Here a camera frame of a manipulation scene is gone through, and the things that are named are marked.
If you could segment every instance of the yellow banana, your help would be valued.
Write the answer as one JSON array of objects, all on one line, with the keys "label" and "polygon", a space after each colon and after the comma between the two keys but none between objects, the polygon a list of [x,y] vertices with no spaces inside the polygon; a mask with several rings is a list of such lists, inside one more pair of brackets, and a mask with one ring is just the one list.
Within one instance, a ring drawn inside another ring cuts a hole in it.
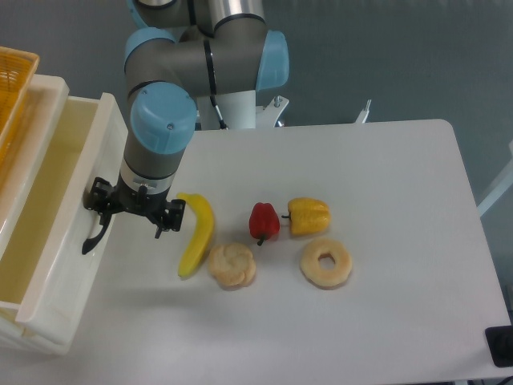
[{"label": "yellow banana", "polygon": [[180,264],[178,275],[182,278],[189,277],[198,265],[212,240],[214,233],[214,212],[210,204],[200,194],[186,194],[180,192],[176,197],[183,199],[196,215],[196,228],[191,241],[187,246]]}]

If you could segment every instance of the bagel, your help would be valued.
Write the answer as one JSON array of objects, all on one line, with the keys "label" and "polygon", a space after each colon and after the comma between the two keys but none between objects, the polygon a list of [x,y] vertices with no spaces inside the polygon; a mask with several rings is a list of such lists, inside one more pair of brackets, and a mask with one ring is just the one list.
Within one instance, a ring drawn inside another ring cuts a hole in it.
[{"label": "bagel", "polygon": [[[321,266],[323,257],[333,259],[335,265],[332,269]],[[353,268],[353,259],[341,242],[323,237],[314,239],[305,247],[300,267],[312,283],[322,289],[331,289],[347,280]]]}]

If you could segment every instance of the gray wall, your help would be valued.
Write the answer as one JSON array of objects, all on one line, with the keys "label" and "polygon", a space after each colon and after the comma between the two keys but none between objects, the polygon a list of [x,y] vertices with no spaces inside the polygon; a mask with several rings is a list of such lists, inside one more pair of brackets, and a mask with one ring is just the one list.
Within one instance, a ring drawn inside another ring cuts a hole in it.
[{"label": "gray wall", "polygon": [[[513,0],[264,4],[289,42],[288,125],[353,122],[369,98],[370,121],[448,120],[476,199],[510,159]],[[72,95],[113,93],[125,115],[134,30],[123,0],[0,0],[0,45],[39,53],[38,72],[62,76]],[[513,281],[513,189],[483,224],[501,281]]]}]

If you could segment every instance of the orange basket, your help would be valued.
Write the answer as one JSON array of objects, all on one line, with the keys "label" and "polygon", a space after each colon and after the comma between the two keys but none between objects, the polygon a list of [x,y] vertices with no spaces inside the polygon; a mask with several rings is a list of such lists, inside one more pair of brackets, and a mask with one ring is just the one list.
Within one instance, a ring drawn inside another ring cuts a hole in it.
[{"label": "orange basket", "polygon": [[38,64],[36,54],[0,47],[0,168],[18,130],[26,90]]}]

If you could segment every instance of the table surface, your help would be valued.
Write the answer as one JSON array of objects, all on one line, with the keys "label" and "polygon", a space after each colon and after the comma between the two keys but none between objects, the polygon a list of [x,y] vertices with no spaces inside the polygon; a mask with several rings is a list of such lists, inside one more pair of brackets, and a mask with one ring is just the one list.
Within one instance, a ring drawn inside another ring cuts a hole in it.
[{"label": "table surface", "polygon": [[[206,266],[176,276],[195,225],[153,239],[119,214],[67,356],[0,349],[0,383],[392,384],[513,374],[484,330],[509,324],[452,127],[441,120],[197,132],[171,195],[202,193],[215,243],[251,245],[255,282],[224,291]],[[287,225],[260,248],[251,209],[326,201],[325,234],[353,272],[319,290],[299,269],[312,238]]]}]

